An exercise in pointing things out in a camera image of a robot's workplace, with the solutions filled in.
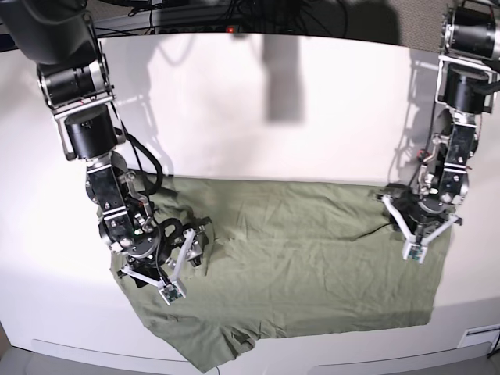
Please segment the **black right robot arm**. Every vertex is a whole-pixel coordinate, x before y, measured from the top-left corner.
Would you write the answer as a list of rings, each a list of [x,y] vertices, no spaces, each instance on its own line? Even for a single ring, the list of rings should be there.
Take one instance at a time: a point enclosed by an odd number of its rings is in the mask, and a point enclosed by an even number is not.
[[[38,84],[57,124],[65,157],[86,164],[86,192],[98,207],[101,239],[125,263],[120,276],[150,284],[171,302],[185,296],[184,263],[198,266],[209,219],[155,219],[151,196],[163,170],[142,190],[116,151],[138,147],[116,111],[109,68],[91,14],[82,1],[4,1],[1,19],[16,47],[37,67]]]

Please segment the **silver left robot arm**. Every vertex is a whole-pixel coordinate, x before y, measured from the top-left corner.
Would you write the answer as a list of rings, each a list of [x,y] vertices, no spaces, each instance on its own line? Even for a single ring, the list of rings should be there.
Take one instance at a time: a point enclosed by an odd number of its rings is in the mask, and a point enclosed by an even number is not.
[[[476,8],[461,1],[443,16],[434,95],[443,110],[430,121],[441,130],[418,153],[409,184],[378,196],[404,236],[407,252],[423,251],[461,221],[454,208],[470,189],[467,163],[480,139],[477,117],[491,113],[499,91],[498,11],[497,1],[479,1]]]

